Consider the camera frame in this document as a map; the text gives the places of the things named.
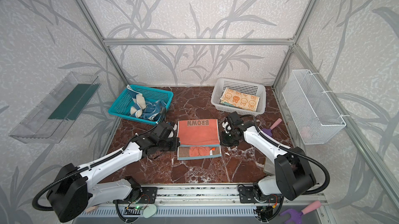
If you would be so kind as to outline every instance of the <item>marble surface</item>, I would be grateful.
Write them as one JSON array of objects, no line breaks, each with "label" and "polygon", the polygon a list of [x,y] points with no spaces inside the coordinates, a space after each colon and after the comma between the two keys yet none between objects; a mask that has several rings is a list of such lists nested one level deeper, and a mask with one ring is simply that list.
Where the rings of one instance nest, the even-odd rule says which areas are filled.
[{"label": "marble surface", "polygon": [[[174,97],[167,112],[167,121],[204,118],[218,119],[219,130],[227,112],[217,111],[211,104],[213,87],[163,87],[172,91]],[[266,87],[266,111],[258,115],[260,128],[269,128],[275,120],[281,118],[280,110],[271,87]],[[150,128],[149,125],[122,120],[108,153],[123,147],[135,134]],[[284,123],[273,131],[273,138],[283,144],[291,145]],[[158,158],[147,157],[121,168],[102,182],[117,181],[126,176],[133,177],[140,184],[150,183],[211,183],[211,182],[255,182],[266,176],[263,173],[265,156],[247,142],[238,147],[222,147],[222,157],[197,160],[177,160],[177,152],[163,152]]]}]

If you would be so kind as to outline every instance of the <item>wallpaper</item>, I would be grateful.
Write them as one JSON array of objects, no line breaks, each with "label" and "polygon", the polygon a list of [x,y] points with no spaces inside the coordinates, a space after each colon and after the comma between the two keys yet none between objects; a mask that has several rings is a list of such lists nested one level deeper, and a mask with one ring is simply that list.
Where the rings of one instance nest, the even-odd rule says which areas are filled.
[{"label": "wallpaper", "polygon": [[287,49],[244,45],[115,46],[112,52],[132,84],[214,85],[218,78],[232,78],[271,85]]},{"label": "wallpaper", "polygon": [[399,0],[320,0],[307,53],[399,179]]},{"label": "wallpaper", "polygon": [[[336,223],[342,224],[394,224],[399,223],[399,213],[375,179],[374,174],[352,140],[341,130],[325,144],[304,145],[286,105],[282,90],[294,69],[304,69],[292,54],[288,66],[275,88],[282,114],[295,146],[308,156],[321,162],[330,173],[331,181],[323,191]],[[324,182],[323,172],[311,163],[318,183]]]},{"label": "wallpaper", "polygon": [[85,0],[106,38],[289,38],[309,0]]},{"label": "wallpaper", "polygon": [[[0,0],[0,222],[55,223],[32,198],[59,169],[106,152],[107,111],[122,83],[73,0]],[[25,144],[10,131],[71,71],[99,76],[97,93],[58,144]]]}]

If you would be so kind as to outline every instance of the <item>white wire mesh basket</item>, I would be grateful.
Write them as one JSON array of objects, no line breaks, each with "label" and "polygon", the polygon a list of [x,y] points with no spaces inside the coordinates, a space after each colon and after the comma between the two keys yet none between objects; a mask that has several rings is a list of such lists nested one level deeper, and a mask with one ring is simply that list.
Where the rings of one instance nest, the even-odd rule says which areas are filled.
[{"label": "white wire mesh basket", "polygon": [[[232,106],[223,105],[220,102],[220,98],[222,97],[222,94],[226,88],[230,88],[232,90],[235,90],[235,91],[241,92],[241,93],[245,93],[245,94],[259,96],[259,102],[258,102],[258,106],[256,107],[256,111],[253,112],[253,111],[244,110],[244,109],[240,109],[240,108],[236,108],[236,107],[232,107]],[[217,80],[217,82],[215,84],[215,88],[213,89],[213,92],[212,92],[211,103],[219,111],[237,112],[240,115],[251,114],[251,115],[256,116],[259,114],[263,114],[265,112],[266,88],[264,86],[262,86],[261,84],[231,80],[228,78],[219,78]]]},{"label": "white wire mesh basket", "polygon": [[346,126],[310,70],[292,70],[282,95],[304,144],[322,144]]}]

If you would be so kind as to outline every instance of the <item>toy shovel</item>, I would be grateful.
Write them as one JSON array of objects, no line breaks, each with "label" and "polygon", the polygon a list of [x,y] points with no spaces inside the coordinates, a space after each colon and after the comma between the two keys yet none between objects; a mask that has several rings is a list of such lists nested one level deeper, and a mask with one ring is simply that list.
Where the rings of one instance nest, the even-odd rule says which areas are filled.
[{"label": "toy shovel", "polygon": [[281,118],[277,119],[276,122],[274,122],[274,124],[272,124],[270,129],[263,128],[262,132],[265,132],[267,135],[269,135],[271,137],[272,136],[272,129],[274,129],[276,126],[278,126],[281,122],[282,122]]},{"label": "toy shovel", "polygon": [[288,224],[289,222],[294,222],[295,224],[302,224],[302,215],[307,214],[309,212],[312,212],[313,210],[321,207],[322,203],[320,201],[315,201],[305,207],[302,211],[298,212],[295,209],[289,208],[286,211],[283,211],[280,216],[283,216],[285,214],[290,214],[291,217],[285,221],[285,224]]}]

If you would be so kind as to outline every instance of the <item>blue plastic basket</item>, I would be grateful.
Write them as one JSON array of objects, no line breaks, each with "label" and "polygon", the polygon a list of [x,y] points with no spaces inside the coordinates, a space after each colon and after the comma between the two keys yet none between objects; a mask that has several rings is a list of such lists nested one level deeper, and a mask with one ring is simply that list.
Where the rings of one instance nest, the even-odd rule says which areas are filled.
[{"label": "blue plastic basket", "polygon": [[[173,92],[165,91],[161,89],[151,88],[151,87],[143,87],[130,85],[130,87],[136,92],[142,93],[143,97],[151,102],[155,102],[157,100],[163,100],[166,103],[166,109],[168,110],[170,107],[170,103],[172,102]],[[108,113],[111,115],[115,115],[121,117],[126,120],[136,121],[140,123],[156,125],[156,121],[144,120],[142,118],[130,117],[130,108],[134,105],[132,97],[126,88],[119,95],[117,100],[112,104],[111,108],[109,108]]]}]

